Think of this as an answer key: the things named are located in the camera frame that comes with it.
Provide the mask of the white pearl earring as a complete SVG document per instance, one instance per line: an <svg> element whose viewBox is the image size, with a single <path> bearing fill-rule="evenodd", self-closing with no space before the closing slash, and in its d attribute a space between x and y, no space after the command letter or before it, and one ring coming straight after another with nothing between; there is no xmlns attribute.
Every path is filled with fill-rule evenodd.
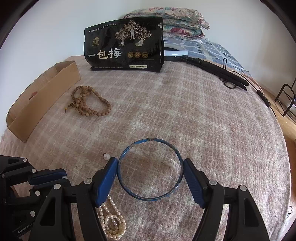
<svg viewBox="0 0 296 241"><path fill-rule="evenodd" d="M104 158L104 160L109 161L109 159L110 159L110 155L107 154L107 153L104 153L104 154L103 154L103 158Z"/></svg>

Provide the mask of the dark blue bangle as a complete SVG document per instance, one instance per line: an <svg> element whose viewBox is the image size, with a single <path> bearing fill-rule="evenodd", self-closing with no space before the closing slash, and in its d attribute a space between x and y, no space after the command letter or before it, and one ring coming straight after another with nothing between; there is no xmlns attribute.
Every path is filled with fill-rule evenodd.
<svg viewBox="0 0 296 241"><path fill-rule="evenodd" d="M120 155L117 177L127 194L142 201L169 196L182 181L184 161L178 149L160 138L144 138Z"/></svg>

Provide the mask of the cardboard box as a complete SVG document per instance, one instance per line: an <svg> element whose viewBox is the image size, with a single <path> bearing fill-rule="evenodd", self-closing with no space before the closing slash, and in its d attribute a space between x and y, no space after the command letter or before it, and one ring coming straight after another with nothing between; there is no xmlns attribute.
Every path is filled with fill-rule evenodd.
<svg viewBox="0 0 296 241"><path fill-rule="evenodd" d="M51 106L81 79L75 61L55 64L35 79L6 114L8 129L22 142L29 136Z"/></svg>

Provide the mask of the black clothes rack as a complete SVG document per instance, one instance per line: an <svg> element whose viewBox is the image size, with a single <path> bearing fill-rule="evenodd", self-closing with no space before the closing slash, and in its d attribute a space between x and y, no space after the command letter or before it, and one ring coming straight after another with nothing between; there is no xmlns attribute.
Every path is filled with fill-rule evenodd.
<svg viewBox="0 0 296 241"><path fill-rule="evenodd" d="M275 101L279 103L282 116L288 117L295 123L295 80L292 84L285 83L279 93L277 94Z"/></svg>

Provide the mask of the black folded tripod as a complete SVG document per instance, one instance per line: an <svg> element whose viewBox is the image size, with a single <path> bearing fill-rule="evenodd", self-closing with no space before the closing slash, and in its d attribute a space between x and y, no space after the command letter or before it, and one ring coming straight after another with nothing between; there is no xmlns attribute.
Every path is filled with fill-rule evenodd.
<svg viewBox="0 0 296 241"><path fill-rule="evenodd" d="M247 80L244 80L243 78L237 76L236 74L233 74L230 71L227 71L224 68L219 67L219 66L217 66L213 63L210 63L208 61L204 61L202 59L192 58L192 57L182 57L182 60L184 60L188 64L194 65L206 72L216 75L219 78L223 79L224 81L230 82L245 91L247 90L246 87L249 86L249 83L247 82Z"/></svg>

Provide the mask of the black plum snack bag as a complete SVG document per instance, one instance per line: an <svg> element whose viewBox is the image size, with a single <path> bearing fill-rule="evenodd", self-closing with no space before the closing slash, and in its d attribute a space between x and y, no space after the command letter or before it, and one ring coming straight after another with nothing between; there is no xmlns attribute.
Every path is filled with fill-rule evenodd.
<svg viewBox="0 0 296 241"><path fill-rule="evenodd" d="M91 69L160 72L164 64L163 19L126 18L84 30L84 57Z"/></svg>

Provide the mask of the blue plaid bed sheet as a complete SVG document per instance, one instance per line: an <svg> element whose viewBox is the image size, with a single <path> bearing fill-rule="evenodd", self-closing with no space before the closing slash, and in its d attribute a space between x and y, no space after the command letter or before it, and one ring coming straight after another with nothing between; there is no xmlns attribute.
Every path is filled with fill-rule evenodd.
<svg viewBox="0 0 296 241"><path fill-rule="evenodd" d="M222 45L200 39L196 41L182 39L181 37L164 37L165 43L179 45L188 50L188 56L200 58L222 65L222 60L227 59L227 67L251 77L246 70Z"/></svg>

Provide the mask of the folded floral quilt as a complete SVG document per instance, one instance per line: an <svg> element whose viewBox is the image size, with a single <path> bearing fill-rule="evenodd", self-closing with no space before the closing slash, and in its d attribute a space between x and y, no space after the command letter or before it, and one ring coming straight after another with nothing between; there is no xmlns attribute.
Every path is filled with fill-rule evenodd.
<svg viewBox="0 0 296 241"><path fill-rule="evenodd" d="M191 39L202 39L210 24L195 9L154 7L137 9L126 14L124 18L157 16L163 19L163 31L168 35L185 36Z"/></svg>

